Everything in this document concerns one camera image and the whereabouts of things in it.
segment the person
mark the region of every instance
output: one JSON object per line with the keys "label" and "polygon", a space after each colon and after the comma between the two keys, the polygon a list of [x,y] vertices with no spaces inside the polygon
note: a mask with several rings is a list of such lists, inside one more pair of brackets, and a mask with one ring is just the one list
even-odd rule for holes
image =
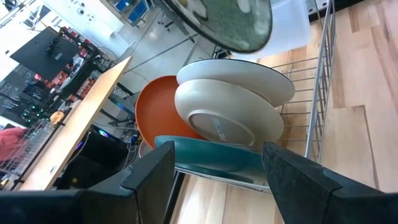
{"label": "person", "polygon": [[0,131],[0,165],[16,156],[19,151],[18,147],[22,146],[21,141],[26,132],[27,129],[19,127]]}

